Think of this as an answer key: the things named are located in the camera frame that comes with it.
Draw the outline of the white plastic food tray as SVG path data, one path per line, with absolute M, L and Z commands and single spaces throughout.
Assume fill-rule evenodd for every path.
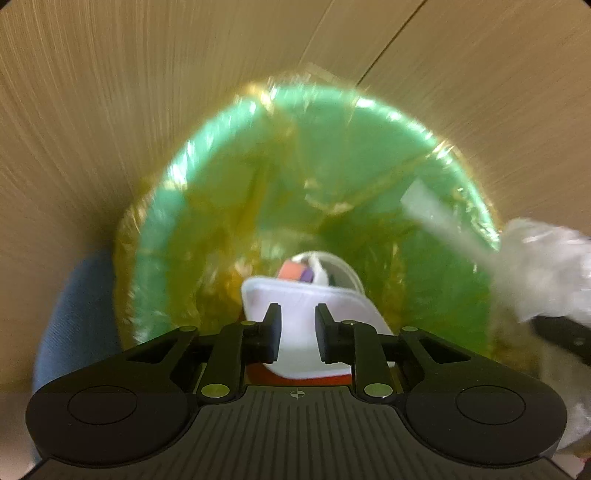
M 281 308 L 279 357 L 271 364 L 253 364 L 246 368 L 254 384 L 315 386 L 351 382 L 349 365 L 322 362 L 315 336 L 315 307 L 320 303 L 327 304 L 335 321 L 362 321 L 380 334 L 392 333 L 373 302 L 354 290 L 263 276 L 250 277 L 242 283 L 246 320 L 263 321 L 267 308 L 273 303 Z

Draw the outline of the white paper towel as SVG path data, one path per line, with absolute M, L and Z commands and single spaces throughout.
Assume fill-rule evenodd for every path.
M 561 450 L 590 456 L 590 366 L 536 335 L 537 316 L 569 317 L 590 328 L 590 239 L 526 218 L 511 220 L 498 249 L 483 246 L 421 182 L 402 197 L 407 214 L 491 277 L 492 357 L 551 386 L 567 407 Z

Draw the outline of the white paper cup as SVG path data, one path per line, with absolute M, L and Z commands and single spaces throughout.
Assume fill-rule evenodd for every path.
M 344 288 L 365 294 L 365 288 L 353 267 L 338 256 L 325 251 L 307 251 L 287 260 L 308 264 L 315 273 L 311 285 Z

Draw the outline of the pink purple wrapper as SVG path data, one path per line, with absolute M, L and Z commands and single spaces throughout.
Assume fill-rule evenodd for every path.
M 311 283 L 314 281 L 315 273 L 308 264 L 286 260 L 280 266 L 276 278 L 286 281 L 295 281 L 301 283 Z

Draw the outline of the dark green trouser leg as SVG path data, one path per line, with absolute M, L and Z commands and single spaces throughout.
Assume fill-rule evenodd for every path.
M 109 250 L 95 252 L 71 272 L 38 348 L 32 389 L 121 351 L 113 309 Z

